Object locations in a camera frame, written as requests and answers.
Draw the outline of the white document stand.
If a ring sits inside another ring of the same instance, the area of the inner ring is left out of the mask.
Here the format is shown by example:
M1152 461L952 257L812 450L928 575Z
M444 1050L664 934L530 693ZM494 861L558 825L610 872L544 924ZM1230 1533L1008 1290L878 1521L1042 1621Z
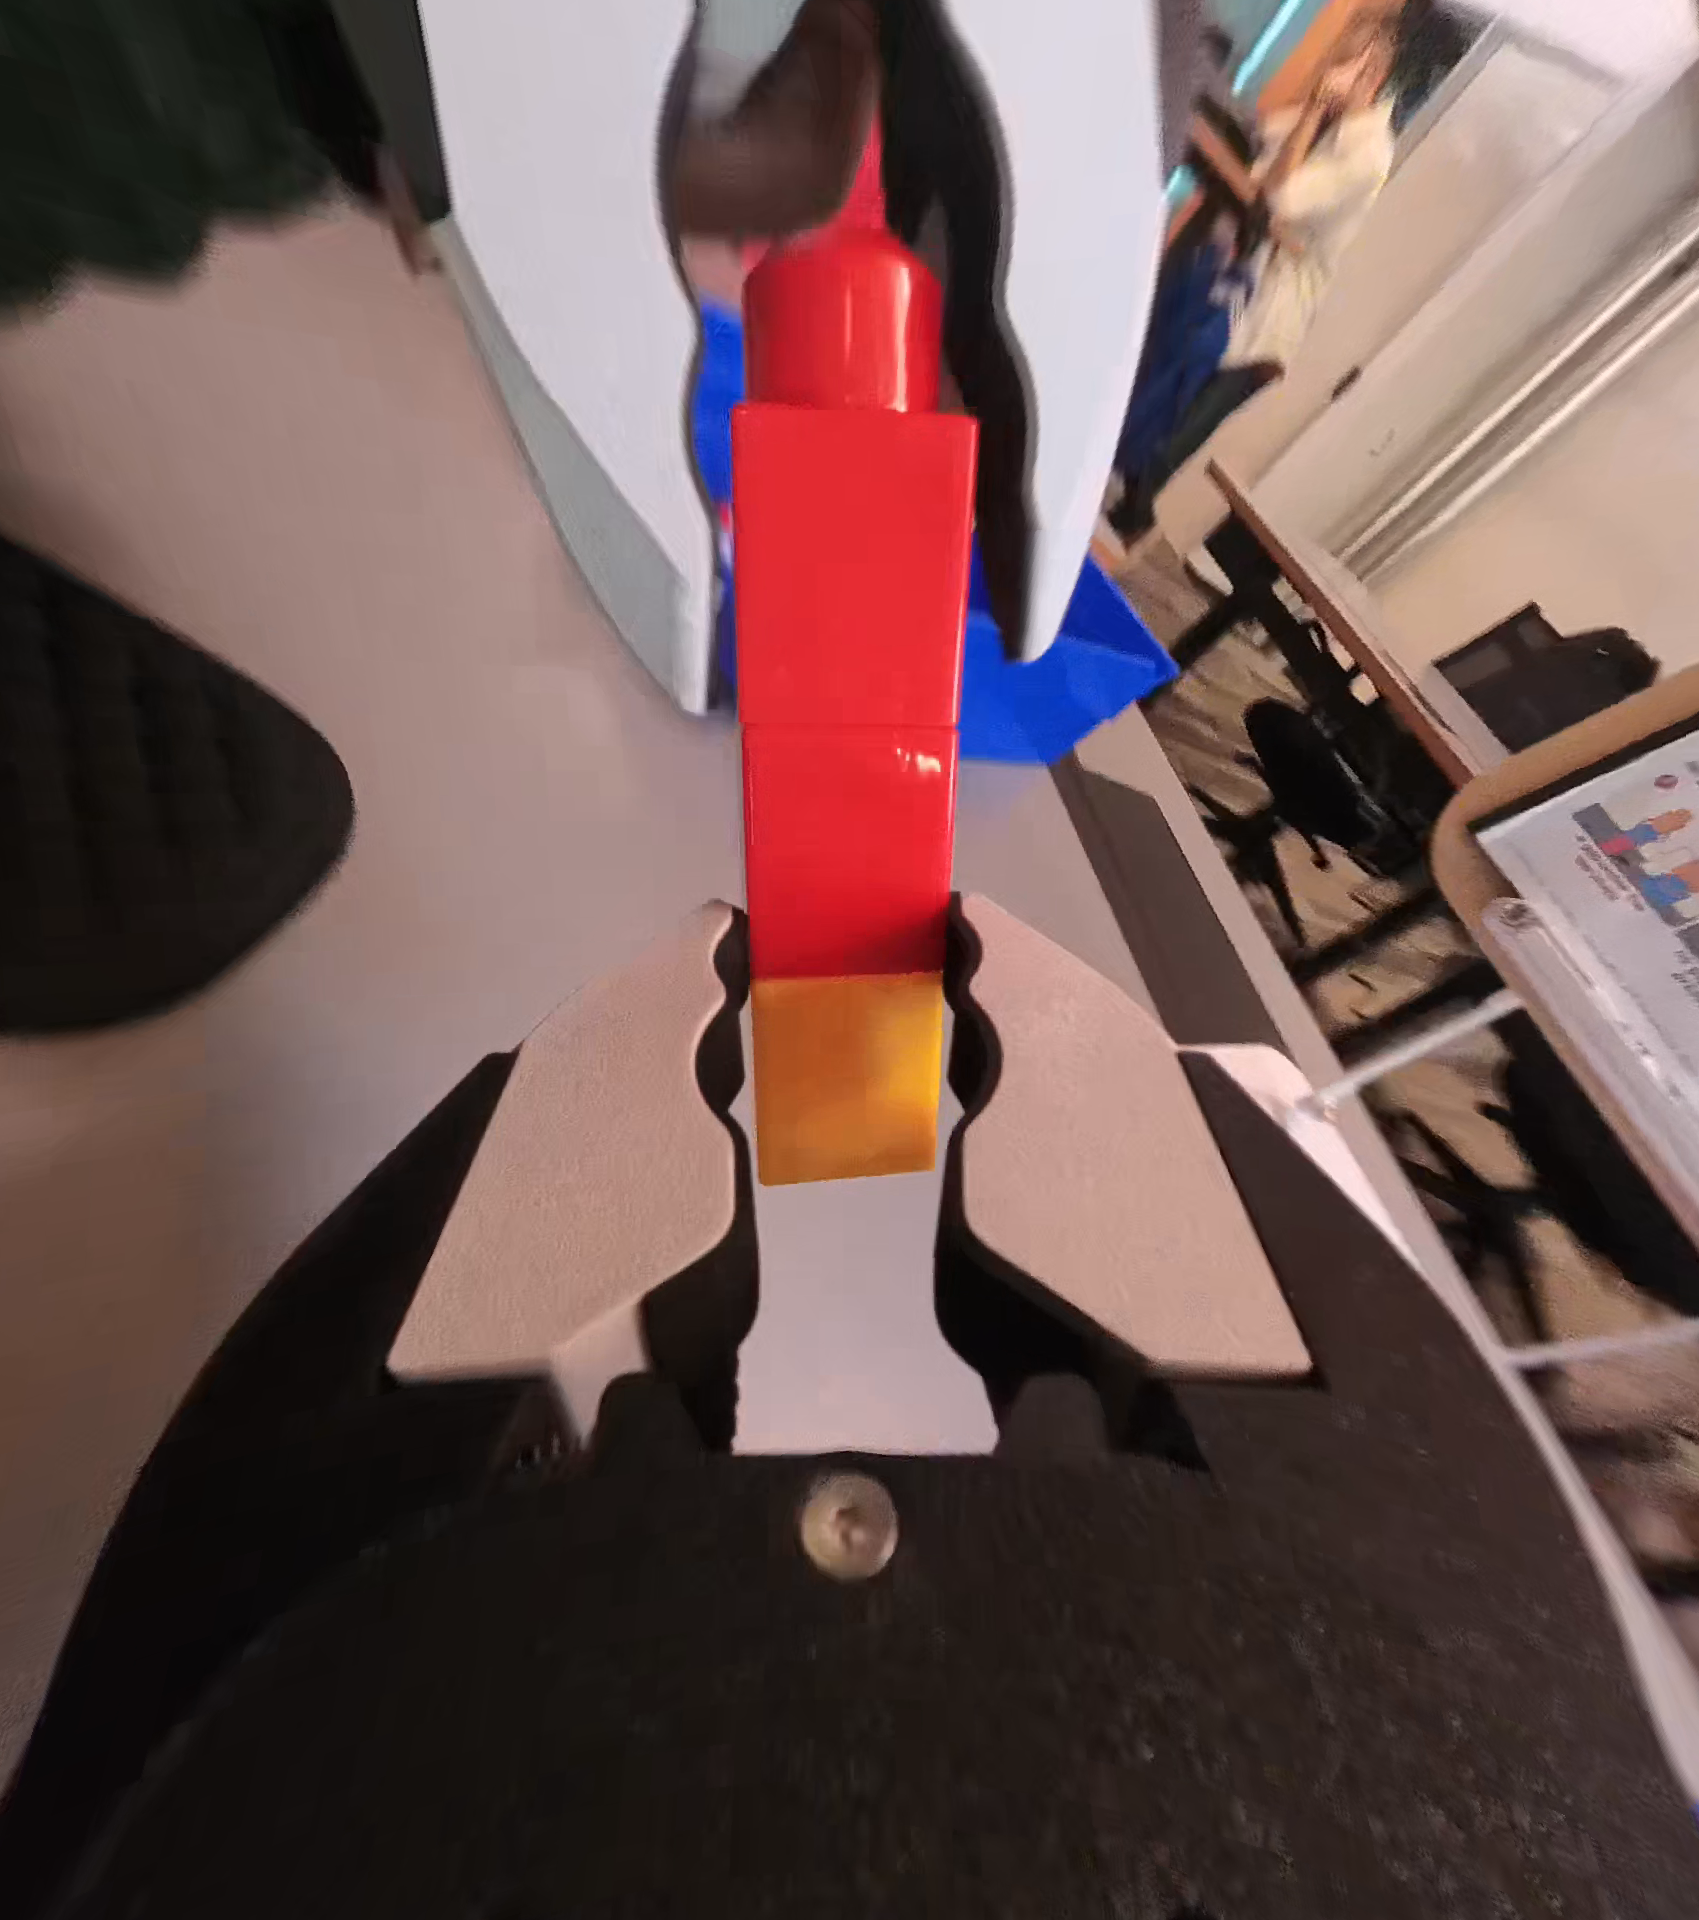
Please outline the white document stand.
M1478 843L1494 810L1685 730L1699 663L1462 786L1430 878L1474 984L1344 1044L1328 1118L1366 1106L1518 1407L1699 1691L1699 1106L1588 961Z

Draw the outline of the blue jacket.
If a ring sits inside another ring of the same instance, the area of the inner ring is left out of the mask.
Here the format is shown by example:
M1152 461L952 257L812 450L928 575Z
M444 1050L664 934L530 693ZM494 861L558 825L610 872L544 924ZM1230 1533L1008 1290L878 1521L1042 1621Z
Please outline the blue jacket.
M1112 536L1124 544L1144 530L1144 480L1158 446L1180 423L1228 345L1236 252L1234 222L1204 217L1164 257L1112 460L1118 494L1106 518Z

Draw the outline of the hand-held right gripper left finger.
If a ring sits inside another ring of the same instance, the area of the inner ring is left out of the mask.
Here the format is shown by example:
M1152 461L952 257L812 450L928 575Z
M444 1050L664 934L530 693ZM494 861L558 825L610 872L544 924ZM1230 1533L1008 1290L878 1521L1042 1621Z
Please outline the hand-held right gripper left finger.
M746 922L712 899L526 1036L392 1340L396 1379L540 1379L584 1441L616 1379L654 1374L732 1441L760 1306L746 998Z

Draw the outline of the wooden background desk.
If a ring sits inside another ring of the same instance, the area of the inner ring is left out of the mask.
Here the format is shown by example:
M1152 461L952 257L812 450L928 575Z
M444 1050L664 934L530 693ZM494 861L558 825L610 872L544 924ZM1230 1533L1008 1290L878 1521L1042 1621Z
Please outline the wooden background desk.
M1226 603L1278 646L1314 703L1330 710L1368 684L1454 789L1510 755L1436 667L1398 655L1380 603L1340 560L1286 526L1220 460L1206 478L1228 507L1206 542L1230 585Z

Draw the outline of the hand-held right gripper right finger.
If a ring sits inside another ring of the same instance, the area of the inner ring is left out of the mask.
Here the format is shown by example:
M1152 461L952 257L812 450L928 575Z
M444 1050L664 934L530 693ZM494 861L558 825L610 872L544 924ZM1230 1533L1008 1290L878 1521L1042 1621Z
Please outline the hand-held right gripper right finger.
M1296 1383L1308 1344L1166 1028L978 894L952 901L940 1331L1006 1431L1078 1379L1108 1444L1194 1454L1184 1386Z

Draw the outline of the black office chair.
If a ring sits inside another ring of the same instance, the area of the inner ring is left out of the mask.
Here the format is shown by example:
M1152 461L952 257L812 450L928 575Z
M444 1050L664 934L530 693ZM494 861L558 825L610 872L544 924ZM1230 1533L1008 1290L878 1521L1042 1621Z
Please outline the black office chair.
M1372 878L1398 878L1418 851L1412 834L1308 712L1260 698L1246 707L1244 722L1246 758L1268 792L1268 803L1248 819L1236 853L1238 872L1270 894L1294 945L1304 947L1308 935L1278 851L1284 832L1306 842L1318 867L1328 866L1324 848L1334 845Z

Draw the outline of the red and yellow block tower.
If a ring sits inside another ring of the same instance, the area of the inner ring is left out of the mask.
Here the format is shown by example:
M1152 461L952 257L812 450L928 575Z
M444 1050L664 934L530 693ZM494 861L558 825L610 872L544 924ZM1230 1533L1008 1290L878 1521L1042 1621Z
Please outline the red and yellow block tower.
M976 423L942 288L882 227L776 252L732 414L738 717L762 1183L938 1151Z

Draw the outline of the white wall pipes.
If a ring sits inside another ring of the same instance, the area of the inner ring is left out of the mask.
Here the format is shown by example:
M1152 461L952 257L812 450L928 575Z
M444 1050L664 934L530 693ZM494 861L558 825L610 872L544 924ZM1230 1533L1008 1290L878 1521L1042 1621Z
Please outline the white wall pipes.
M1699 196L1576 307L1356 528L1332 542L1378 577L1450 530L1699 312Z

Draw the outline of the person's left hand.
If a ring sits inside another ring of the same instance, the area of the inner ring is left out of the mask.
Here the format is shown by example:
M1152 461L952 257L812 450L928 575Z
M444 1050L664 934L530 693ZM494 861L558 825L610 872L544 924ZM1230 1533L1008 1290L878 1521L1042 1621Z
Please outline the person's left hand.
M680 132L674 234L742 243L824 226L862 170L880 90L878 5L802 3L736 103Z

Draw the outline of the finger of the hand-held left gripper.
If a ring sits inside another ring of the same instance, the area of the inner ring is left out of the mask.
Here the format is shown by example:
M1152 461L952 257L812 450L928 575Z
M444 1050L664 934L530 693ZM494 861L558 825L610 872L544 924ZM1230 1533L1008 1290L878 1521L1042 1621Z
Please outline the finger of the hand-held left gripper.
M1102 511L1172 178L1172 5L880 3L884 196L944 289L1004 651L1046 653Z
M702 319L664 208L698 5L424 2L436 230L568 555L670 702L706 714L718 528L692 447Z

